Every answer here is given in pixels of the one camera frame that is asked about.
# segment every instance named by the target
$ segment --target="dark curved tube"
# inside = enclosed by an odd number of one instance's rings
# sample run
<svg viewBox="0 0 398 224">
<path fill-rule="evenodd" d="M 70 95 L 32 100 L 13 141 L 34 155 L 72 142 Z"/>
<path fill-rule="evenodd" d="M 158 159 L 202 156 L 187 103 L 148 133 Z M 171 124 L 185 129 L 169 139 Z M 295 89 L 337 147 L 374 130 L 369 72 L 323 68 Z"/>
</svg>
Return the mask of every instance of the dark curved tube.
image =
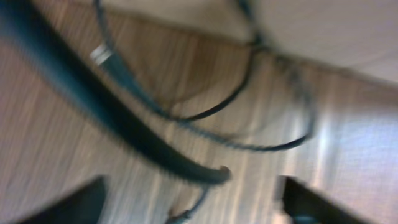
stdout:
<svg viewBox="0 0 398 224">
<path fill-rule="evenodd" d="M 156 136 L 99 81 L 30 1 L 0 0 L 0 18 L 57 90 L 150 161 L 196 183 L 222 184 L 230 178 L 228 169 L 194 163 Z"/>
</svg>

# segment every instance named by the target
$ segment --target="brown wood floor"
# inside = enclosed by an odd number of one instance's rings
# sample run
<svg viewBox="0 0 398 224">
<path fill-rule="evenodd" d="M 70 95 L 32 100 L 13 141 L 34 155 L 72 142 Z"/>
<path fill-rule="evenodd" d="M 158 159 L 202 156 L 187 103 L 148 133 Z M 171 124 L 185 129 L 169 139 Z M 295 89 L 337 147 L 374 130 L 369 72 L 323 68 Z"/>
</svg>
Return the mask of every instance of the brown wood floor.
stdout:
<svg viewBox="0 0 398 224">
<path fill-rule="evenodd" d="M 214 189 L 191 223 L 285 223 L 274 202 L 277 176 L 294 175 L 374 223 L 398 223 L 398 88 L 303 64 L 319 109 L 318 132 L 285 152 L 225 148 L 150 114 L 89 59 L 101 44 L 93 9 L 37 0 L 52 24 L 131 109 L 169 144 L 234 178 Z M 202 111 L 240 81 L 248 49 L 232 42 L 112 13 L 120 51 L 145 88 L 176 114 Z M 6 38 L 0 40 L 0 222 L 31 213 L 98 174 L 109 177 L 103 223 L 163 223 L 198 189 L 165 175 L 58 95 Z M 277 144 L 301 133 L 271 55 L 239 99 L 198 125 L 237 141 Z"/>
</svg>

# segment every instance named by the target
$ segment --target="wooden floor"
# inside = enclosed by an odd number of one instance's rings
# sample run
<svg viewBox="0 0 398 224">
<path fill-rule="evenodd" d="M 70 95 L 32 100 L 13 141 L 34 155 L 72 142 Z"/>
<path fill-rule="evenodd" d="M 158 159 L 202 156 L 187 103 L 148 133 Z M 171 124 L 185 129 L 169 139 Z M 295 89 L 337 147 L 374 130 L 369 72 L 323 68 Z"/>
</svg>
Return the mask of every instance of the wooden floor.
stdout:
<svg viewBox="0 0 398 224">
<path fill-rule="evenodd" d="M 285 223 L 274 202 L 277 176 L 297 176 L 373 223 L 398 223 L 398 88 L 303 64 L 317 96 L 314 139 L 285 152 L 232 150 L 162 121 L 93 65 L 102 40 L 89 6 L 37 0 L 92 69 L 169 144 L 233 180 L 214 189 L 191 223 Z M 165 108 L 193 114 L 242 79 L 248 49 L 137 17 L 109 15 L 114 37 L 137 78 Z M 109 177 L 102 223 L 163 223 L 187 208 L 198 189 L 128 153 L 126 145 L 67 102 L 6 38 L 0 40 L 0 222 L 38 210 L 95 175 Z M 262 55 L 250 87 L 198 125 L 239 142 L 277 144 L 301 133 L 305 110 L 293 101 L 271 55 Z"/>
</svg>

